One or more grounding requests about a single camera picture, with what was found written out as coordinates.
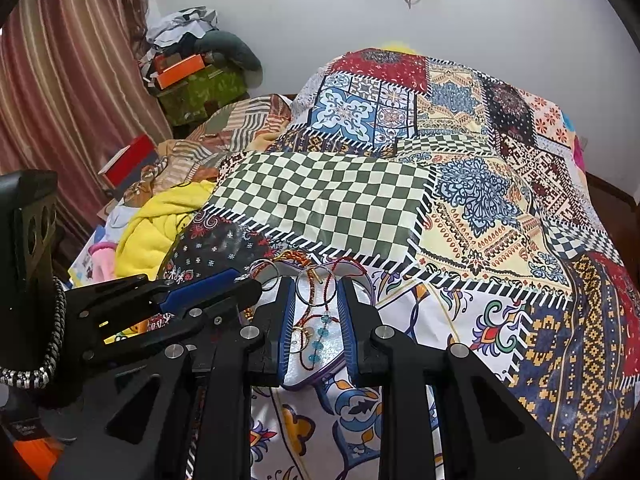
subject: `yellow blanket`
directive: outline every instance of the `yellow blanket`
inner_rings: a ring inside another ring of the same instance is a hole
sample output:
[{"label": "yellow blanket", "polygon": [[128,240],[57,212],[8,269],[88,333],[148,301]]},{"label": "yellow blanket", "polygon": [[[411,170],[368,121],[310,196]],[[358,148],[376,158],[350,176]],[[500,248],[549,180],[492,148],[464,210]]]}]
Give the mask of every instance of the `yellow blanket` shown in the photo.
[{"label": "yellow blanket", "polygon": [[168,189],[149,199],[129,221],[116,249],[117,278],[146,274],[154,280],[164,256],[215,183],[203,180]]}]

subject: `orange box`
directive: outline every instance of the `orange box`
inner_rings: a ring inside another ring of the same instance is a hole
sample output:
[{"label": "orange box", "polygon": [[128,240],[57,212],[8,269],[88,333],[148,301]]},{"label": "orange box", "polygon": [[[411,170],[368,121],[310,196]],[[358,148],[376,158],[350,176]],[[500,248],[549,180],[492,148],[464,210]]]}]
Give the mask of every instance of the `orange box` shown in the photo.
[{"label": "orange box", "polygon": [[158,76],[158,84],[161,89],[167,88],[169,85],[174,84],[180,79],[184,79],[188,75],[202,70],[204,68],[204,61],[200,54],[194,54],[187,59],[183,59],[180,63],[176,63],[173,66],[167,68]]}]

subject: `bedspread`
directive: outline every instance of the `bedspread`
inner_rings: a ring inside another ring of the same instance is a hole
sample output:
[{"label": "bedspread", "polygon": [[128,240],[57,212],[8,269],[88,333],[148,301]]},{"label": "bedspread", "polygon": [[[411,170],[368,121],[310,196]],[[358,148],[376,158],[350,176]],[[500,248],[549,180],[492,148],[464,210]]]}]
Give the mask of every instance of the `bedspread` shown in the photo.
[{"label": "bedspread", "polygon": [[[377,49],[322,67],[291,108],[267,152],[234,156],[164,276],[285,250],[354,258],[385,324],[468,345],[580,476],[593,472],[634,407],[640,301],[568,117],[465,66]],[[376,478],[380,391],[351,384],[336,312],[305,323],[285,386],[253,390],[252,476]],[[415,423],[442,478],[436,406]]]}]

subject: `striped curtain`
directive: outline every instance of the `striped curtain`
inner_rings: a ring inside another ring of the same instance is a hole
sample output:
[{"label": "striped curtain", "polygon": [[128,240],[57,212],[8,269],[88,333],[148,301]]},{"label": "striped curtain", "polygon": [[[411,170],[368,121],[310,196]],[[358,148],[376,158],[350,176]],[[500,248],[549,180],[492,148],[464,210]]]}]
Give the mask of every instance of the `striped curtain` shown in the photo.
[{"label": "striped curtain", "polygon": [[142,133],[171,138],[145,90],[146,0],[20,0],[0,36],[0,173],[58,172],[64,252],[108,201],[97,171]]}]

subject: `orange object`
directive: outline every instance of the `orange object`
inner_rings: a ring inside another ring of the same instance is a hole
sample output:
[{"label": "orange object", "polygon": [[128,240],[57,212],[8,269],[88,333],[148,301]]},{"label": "orange object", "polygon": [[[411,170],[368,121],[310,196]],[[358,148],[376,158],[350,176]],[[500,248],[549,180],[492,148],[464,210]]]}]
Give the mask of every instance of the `orange object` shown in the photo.
[{"label": "orange object", "polygon": [[163,90],[169,85],[174,84],[180,79],[184,79],[188,75],[202,70],[204,68],[204,61],[200,54],[194,54],[187,59],[183,59],[180,63],[176,63],[173,66],[167,68],[164,72],[158,75],[158,84]]},{"label": "orange object", "polygon": [[47,480],[51,468],[62,453],[62,450],[50,446],[44,438],[16,440],[14,447],[40,480]]}]

